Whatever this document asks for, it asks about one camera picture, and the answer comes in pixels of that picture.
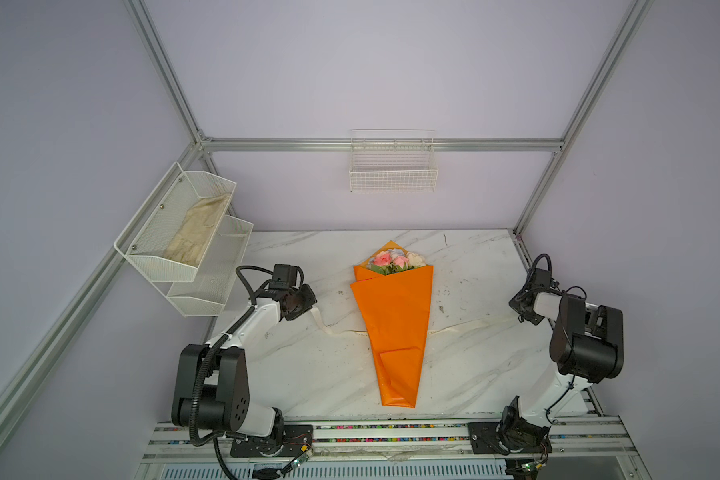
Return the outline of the orange wrapping paper sheet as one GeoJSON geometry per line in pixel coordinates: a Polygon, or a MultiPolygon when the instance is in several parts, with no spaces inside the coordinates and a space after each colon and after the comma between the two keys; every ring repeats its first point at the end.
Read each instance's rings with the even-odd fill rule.
{"type": "Polygon", "coordinates": [[[368,263],[389,250],[392,259],[407,256],[406,250],[387,242],[367,260],[354,267],[351,289],[369,335],[381,404],[414,408],[420,378],[432,304],[434,267],[376,273],[368,263]]]}

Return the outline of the cream fake rose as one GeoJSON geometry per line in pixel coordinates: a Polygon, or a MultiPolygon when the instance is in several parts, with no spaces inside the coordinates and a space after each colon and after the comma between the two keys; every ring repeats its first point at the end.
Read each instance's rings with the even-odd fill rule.
{"type": "Polygon", "coordinates": [[[427,265],[424,257],[415,252],[409,251],[406,258],[410,268],[421,268],[427,265]]]}

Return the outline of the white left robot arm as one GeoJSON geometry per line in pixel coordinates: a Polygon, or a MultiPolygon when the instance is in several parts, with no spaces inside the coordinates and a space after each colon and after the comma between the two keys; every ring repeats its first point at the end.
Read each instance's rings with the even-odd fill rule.
{"type": "Polygon", "coordinates": [[[187,429],[195,448],[212,444],[228,479],[236,475],[224,460],[221,438],[249,441],[266,457],[277,456],[285,447],[282,411],[252,400],[245,346],[281,321],[311,313],[317,304],[299,266],[240,265],[235,274],[245,287],[248,306],[221,333],[182,350],[171,407],[173,425],[187,429]]]}

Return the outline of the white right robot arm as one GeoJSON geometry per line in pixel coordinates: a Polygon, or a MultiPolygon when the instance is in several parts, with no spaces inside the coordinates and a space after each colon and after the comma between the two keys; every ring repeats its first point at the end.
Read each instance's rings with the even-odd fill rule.
{"type": "Polygon", "coordinates": [[[562,407],[579,392],[621,373],[624,313],[589,303],[580,286],[562,289],[546,253],[533,260],[509,307],[521,323],[552,324],[550,365],[526,394],[515,396],[504,408],[496,445],[505,455],[529,449],[546,454],[551,427],[562,407]]]}

